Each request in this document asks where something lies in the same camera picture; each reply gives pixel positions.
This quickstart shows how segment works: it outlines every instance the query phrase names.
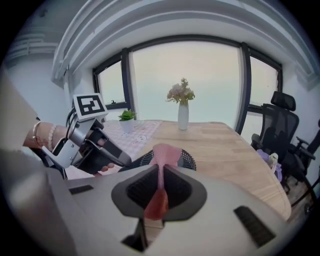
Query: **black fan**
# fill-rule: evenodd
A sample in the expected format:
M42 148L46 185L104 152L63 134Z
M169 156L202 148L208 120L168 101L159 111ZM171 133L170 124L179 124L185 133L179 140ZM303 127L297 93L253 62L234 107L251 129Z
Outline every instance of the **black fan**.
M140 162L140 166L146 166L146 165L150 164L150 161L152 160L153 157L154 157L154 151L151 150L142 157L142 160ZM195 171L197 170L195 160L187 151L185 151L183 149L182 149L181 156L180 156L177 164L179 167L184 167L184 168L188 168L188 169L195 170Z

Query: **black window frame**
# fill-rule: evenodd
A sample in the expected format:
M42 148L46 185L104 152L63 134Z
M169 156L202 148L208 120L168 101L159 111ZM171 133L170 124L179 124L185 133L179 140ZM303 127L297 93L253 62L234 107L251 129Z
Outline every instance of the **black window frame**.
M269 65L270 67L274 68L277 71L277 86L276 89L278 92L283 92L283 69L282 69L282 65L280 63L278 63L276 60L270 58L268 55L266 55L265 53L263 53L262 51L259 51L257 49L254 49L252 47L248 47L249 50L249 56L253 57L267 65ZM257 114L261 114L263 113L263 107L262 105L255 105L255 104L250 104L249 103L249 108L248 108L248 112L253 112L253 113L257 113Z
M145 42L138 43L129 48L122 49L121 52L113 55L99 66L92 70L93 73L93 86L94 91L96 93L100 92L98 74L112 66L118 61L121 61L121 71L122 71L122 84L123 84L123 92L125 102L109 104L106 105L108 110L112 109L122 109L128 108L132 111L135 110L134 99L133 99L133 90L131 83L131 73L130 73L130 65L129 65L129 53L141 50L143 48L173 43L173 42L185 42L185 41L199 41L199 42L211 42L218 43L223 45L228 45L236 48L240 48L242 53L242 63L243 63L243 82L242 82L242 91L241 91L241 100L240 100L240 108L237 123L235 126L235 131L241 135L243 127L245 125L246 117L248 112L259 113L262 114L262 106L250 104L251 98L251 86L252 86L252 74L251 74L251 61L250 57L256 58L272 68L276 69L278 72L277 80L277 90L282 92L283 89L283 73L282 73L282 65L270 58L268 55L263 52L254 49L253 47L247 45L245 42L237 42L231 39L226 39L218 36L212 35L200 35L200 34L181 34L181 35L170 35L159 37L156 39L148 40Z

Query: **pearl bracelet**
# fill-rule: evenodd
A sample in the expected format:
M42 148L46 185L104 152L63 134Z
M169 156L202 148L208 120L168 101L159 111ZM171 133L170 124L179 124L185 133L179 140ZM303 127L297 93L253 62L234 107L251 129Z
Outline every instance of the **pearl bracelet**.
M56 129L57 125L54 124L51 127L50 133L49 133L49 138L48 138L48 149L52 152L54 149L52 148L52 137L54 135L55 129Z

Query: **small white pot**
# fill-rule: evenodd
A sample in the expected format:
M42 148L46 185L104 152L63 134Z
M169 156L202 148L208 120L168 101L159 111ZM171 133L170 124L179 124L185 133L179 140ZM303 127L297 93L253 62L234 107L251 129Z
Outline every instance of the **small white pot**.
M188 103L183 105L179 104L178 110L178 127L180 130L186 130L189 122L189 105Z
M134 131L134 119L130 119L128 121L119 121L124 133L129 134Z

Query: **pink cloth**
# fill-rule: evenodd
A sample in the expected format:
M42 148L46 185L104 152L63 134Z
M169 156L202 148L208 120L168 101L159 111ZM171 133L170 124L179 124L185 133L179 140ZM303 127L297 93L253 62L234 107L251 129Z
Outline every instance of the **pink cloth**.
M150 165L158 164L158 189L144 210L144 216L151 220L161 220L168 210L168 195L165 190L164 165L178 165L182 149L169 144L157 144L153 147L153 159Z

